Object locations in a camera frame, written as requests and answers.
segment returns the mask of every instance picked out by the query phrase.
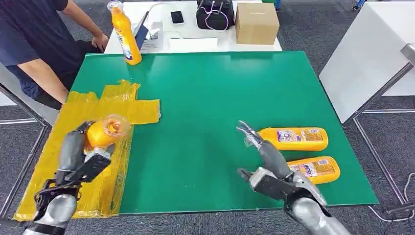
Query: yellow tape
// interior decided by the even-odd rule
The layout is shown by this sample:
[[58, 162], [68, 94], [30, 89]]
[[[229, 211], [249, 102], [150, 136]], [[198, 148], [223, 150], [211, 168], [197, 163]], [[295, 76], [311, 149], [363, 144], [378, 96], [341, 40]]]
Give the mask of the yellow tape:
[[[33, 196], [42, 188], [46, 179], [53, 178], [66, 133], [87, 120], [97, 120], [109, 114], [124, 116], [131, 124], [159, 121], [160, 101], [135, 100], [139, 87], [139, 84], [122, 80], [119, 85], [105, 86], [100, 99], [93, 92], [70, 92], [49, 134], [14, 219], [33, 219], [36, 212]], [[116, 143], [111, 164], [93, 182], [82, 185], [81, 199], [73, 218], [108, 217], [119, 213], [133, 132], [134, 127], [125, 138]]]

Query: cable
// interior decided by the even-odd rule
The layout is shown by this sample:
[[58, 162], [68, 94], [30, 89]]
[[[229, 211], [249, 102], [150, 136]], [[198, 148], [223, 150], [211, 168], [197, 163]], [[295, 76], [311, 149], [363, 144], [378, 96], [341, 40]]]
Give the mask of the cable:
[[391, 227], [392, 223], [395, 221], [393, 220], [395, 219], [395, 215], [392, 216], [391, 222], [389, 223], [389, 225], [386, 227], [386, 229], [383, 231], [383, 235], [386, 235], [386, 231], [388, 231], [388, 229]]
[[154, 5], [152, 5], [152, 6], [150, 6], [150, 9], [148, 9], [148, 15], [147, 15], [147, 18], [145, 18], [145, 21], [144, 21], [144, 23], [145, 23], [145, 27], [148, 27], [148, 29], [149, 29], [149, 31], [148, 31], [148, 33], [150, 33], [150, 26], [148, 25], [148, 18], [150, 18], [150, 11], [153, 9], [153, 7], [155, 7], [155, 6], [157, 6], [157, 5], [160, 5], [160, 4], [165, 4], [165, 2], [159, 2], [159, 3], [156, 3], [156, 4], [154, 4]]
[[66, 188], [68, 186], [72, 186], [75, 183], [76, 183], [75, 181], [71, 181], [71, 182], [66, 183], [64, 185], [54, 186], [54, 187], [50, 187], [50, 188], [46, 188], [46, 189], [40, 190], [39, 192], [35, 193], [35, 196], [34, 197], [36, 199], [36, 197], [38, 195], [42, 194], [42, 193], [49, 192], [49, 191], [54, 191], [54, 190], [61, 189], [61, 188]]
[[[405, 187], [404, 187], [404, 189], [403, 189], [403, 194], [404, 194], [404, 197], [405, 197], [405, 199], [407, 200], [407, 201], [409, 201], [409, 199], [408, 199], [408, 196], [407, 196], [407, 194], [406, 194], [406, 189], [408, 188], [408, 185], [409, 185], [409, 182], [411, 181], [411, 177], [413, 176], [413, 175], [415, 175], [415, 172], [412, 172], [411, 174], [409, 174], [409, 176], [408, 176], [408, 180], [407, 180], [407, 182], [406, 182], [406, 184], [405, 184]], [[370, 207], [369, 206], [369, 209], [371, 209], [372, 211], [373, 211], [373, 213], [380, 219], [380, 220], [382, 220], [382, 221], [384, 221], [384, 222], [399, 222], [399, 221], [406, 221], [406, 220], [410, 220], [410, 219], [412, 219], [414, 216], [415, 216], [415, 210], [412, 210], [412, 214], [411, 214], [411, 216], [409, 216], [408, 218], [402, 218], [402, 219], [394, 219], [394, 217], [395, 217], [395, 215], [393, 215], [393, 217], [392, 217], [392, 219], [384, 219], [384, 218], [382, 218], [382, 217], [380, 217], [380, 215], [372, 208], [372, 207]]]
[[[207, 16], [205, 18], [205, 24], [206, 24], [206, 26], [208, 28], [210, 28], [211, 30], [213, 30], [213, 31], [225, 32], [228, 29], [228, 26], [229, 26], [229, 19], [228, 19], [228, 17], [222, 11], [220, 11], [220, 10], [218, 11], [218, 10], [214, 10], [213, 9], [214, 3], [215, 3], [215, 1], [212, 2], [212, 7], [210, 8], [210, 11], [209, 12], [206, 11], [206, 8], [205, 7], [201, 6], [201, 7], [197, 8], [196, 14], [199, 11], [199, 9], [203, 9], [205, 11], [205, 13], [207, 14]], [[222, 14], [225, 17], [225, 19], [226, 19], [226, 27], [225, 27], [225, 29], [223, 29], [223, 30], [217, 30], [217, 29], [212, 28], [212, 27], [209, 26], [209, 24], [208, 24], [208, 18], [210, 17], [211, 14]]]
[[408, 224], [409, 227], [412, 228], [411, 220], [409, 219], [409, 217], [410, 217], [410, 215], [408, 216], [408, 223], [406, 223], [406, 224]]

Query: black bag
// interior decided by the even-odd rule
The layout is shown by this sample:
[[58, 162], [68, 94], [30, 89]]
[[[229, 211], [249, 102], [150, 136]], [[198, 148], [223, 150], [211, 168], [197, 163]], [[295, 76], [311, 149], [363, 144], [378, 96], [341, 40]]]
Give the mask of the black bag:
[[197, 0], [197, 6], [196, 20], [199, 28], [221, 31], [235, 25], [232, 0]]

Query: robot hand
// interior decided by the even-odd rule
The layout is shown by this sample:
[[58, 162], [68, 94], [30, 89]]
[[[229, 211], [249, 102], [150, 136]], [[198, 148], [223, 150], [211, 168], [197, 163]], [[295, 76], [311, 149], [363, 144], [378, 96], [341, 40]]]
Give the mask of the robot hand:
[[81, 184], [91, 182], [110, 163], [115, 144], [85, 153], [86, 132], [93, 124], [84, 122], [69, 132], [59, 152], [59, 168], [35, 194], [36, 214], [24, 235], [62, 235], [76, 211]]
[[292, 171], [274, 145], [264, 140], [245, 122], [236, 127], [246, 141], [259, 151], [264, 165], [255, 172], [239, 168], [239, 175], [259, 193], [284, 200], [284, 211], [312, 235], [349, 235], [347, 229], [330, 215], [319, 189], [300, 171]]

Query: smartphone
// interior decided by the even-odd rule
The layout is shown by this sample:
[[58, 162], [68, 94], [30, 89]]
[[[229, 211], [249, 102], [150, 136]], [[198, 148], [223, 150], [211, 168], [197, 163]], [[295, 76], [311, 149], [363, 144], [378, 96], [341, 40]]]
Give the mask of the smartphone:
[[171, 14], [171, 21], [174, 25], [177, 24], [184, 24], [184, 19], [181, 11], [172, 11]]

